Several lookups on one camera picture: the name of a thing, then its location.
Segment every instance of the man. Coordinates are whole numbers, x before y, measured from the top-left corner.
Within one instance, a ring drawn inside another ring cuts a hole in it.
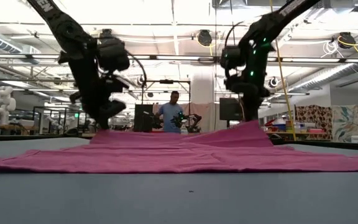
[[[165,103],[160,107],[158,112],[155,114],[156,117],[160,117],[163,115],[164,127],[163,130],[166,133],[180,133],[180,128],[176,127],[176,125],[171,122],[171,119],[174,116],[178,116],[179,112],[183,113],[183,109],[177,104],[179,100],[179,92],[172,91],[171,100],[169,103]]]

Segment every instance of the cloth fold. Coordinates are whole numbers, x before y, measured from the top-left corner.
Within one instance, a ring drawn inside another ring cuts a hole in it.
[[[358,157],[273,146],[257,121],[199,135],[100,131],[88,145],[0,158],[0,172],[321,171],[358,171]]]

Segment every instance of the table surface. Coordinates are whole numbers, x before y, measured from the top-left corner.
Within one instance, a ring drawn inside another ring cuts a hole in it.
[[[0,157],[88,144],[0,141]],[[358,151],[292,145],[297,150]],[[0,174],[0,224],[358,223],[358,172]]]

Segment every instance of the laboratory room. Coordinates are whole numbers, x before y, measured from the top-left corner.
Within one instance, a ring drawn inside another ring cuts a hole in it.
[[[358,0],[0,0],[0,224],[358,223]]]

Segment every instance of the patterned fabric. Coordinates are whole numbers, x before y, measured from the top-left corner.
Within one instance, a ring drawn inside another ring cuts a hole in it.
[[[352,136],[358,136],[358,105],[332,106],[333,141],[351,142]]]
[[[316,128],[321,128],[325,132],[325,134],[310,134],[306,137],[306,140],[331,140],[331,108],[317,105],[296,106],[295,112],[295,121],[301,123],[314,123],[316,124]]]

